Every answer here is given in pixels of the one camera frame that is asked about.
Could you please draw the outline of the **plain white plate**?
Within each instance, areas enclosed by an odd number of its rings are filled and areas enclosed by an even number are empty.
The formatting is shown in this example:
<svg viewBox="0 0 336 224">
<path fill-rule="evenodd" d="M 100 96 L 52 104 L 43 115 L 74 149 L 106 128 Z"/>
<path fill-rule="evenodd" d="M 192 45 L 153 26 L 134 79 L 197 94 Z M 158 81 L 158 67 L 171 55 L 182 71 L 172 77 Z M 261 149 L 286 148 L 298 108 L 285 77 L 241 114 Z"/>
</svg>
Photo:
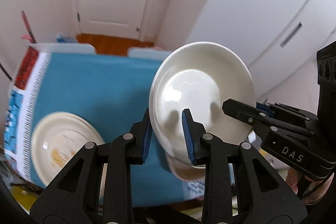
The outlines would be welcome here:
<svg viewBox="0 0 336 224">
<path fill-rule="evenodd" d="M 224 114 L 227 99 L 256 106 L 249 70 L 234 52 L 217 43 L 194 42 L 171 53 L 158 68 L 149 95 L 151 125 L 165 152 L 190 165 L 182 129 L 184 109 L 224 142 L 245 141 L 251 126 Z"/>
</svg>

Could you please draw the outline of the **yellow clutter on floor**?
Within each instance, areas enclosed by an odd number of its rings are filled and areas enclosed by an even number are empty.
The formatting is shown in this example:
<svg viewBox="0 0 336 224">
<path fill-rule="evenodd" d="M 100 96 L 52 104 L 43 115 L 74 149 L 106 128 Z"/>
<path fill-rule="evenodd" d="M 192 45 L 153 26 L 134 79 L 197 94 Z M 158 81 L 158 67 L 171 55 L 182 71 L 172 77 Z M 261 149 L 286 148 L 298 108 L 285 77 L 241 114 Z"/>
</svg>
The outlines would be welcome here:
<svg viewBox="0 0 336 224">
<path fill-rule="evenodd" d="M 30 213 L 30 209 L 39 195 L 26 185 L 12 185 L 11 194 L 26 213 Z"/>
</svg>

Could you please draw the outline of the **pink square handled bowl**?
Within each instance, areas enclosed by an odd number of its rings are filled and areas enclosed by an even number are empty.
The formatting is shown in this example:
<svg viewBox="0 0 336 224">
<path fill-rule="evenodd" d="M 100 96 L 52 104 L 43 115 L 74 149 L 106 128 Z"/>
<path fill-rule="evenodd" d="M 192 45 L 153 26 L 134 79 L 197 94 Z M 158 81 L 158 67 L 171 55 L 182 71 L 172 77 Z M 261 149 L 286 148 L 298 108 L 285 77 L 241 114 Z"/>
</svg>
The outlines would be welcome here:
<svg viewBox="0 0 336 224">
<path fill-rule="evenodd" d="M 195 167 L 175 160 L 165 152 L 165 157 L 170 171 L 180 180 L 185 182 L 204 180 L 206 176 L 205 167 Z"/>
</svg>

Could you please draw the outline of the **large duck pattern plate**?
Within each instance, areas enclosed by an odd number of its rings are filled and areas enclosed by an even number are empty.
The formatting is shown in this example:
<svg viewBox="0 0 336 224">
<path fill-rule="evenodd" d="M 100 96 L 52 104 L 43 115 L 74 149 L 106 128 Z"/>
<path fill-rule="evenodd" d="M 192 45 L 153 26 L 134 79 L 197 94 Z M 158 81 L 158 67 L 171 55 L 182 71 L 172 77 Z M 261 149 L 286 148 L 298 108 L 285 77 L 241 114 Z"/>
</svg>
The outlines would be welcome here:
<svg viewBox="0 0 336 224">
<path fill-rule="evenodd" d="M 89 141 L 105 143 L 91 124 L 75 114 L 54 112 L 41 119 L 31 137 L 31 160 L 43 185 L 47 186 Z"/>
</svg>

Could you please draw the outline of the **blue patterned tablecloth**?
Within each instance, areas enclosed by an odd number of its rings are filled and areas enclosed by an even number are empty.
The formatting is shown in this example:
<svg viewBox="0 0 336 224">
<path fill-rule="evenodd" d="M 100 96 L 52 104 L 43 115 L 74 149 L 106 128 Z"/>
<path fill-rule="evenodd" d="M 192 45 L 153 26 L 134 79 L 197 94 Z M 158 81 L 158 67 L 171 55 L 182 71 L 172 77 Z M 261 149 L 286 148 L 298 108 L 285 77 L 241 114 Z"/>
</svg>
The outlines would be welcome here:
<svg viewBox="0 0 336 224">
<path fill-rule="evenodd" d="M 4 131 L 5 157 L 37 186 L 30 140 L 38 122 L 54 112 L 75 114 L 107 143 L 142 120 L 160 66 L 156 60 L 110 55 L 29 52 L 25 83 L 11 91 Z"/>
</svg>

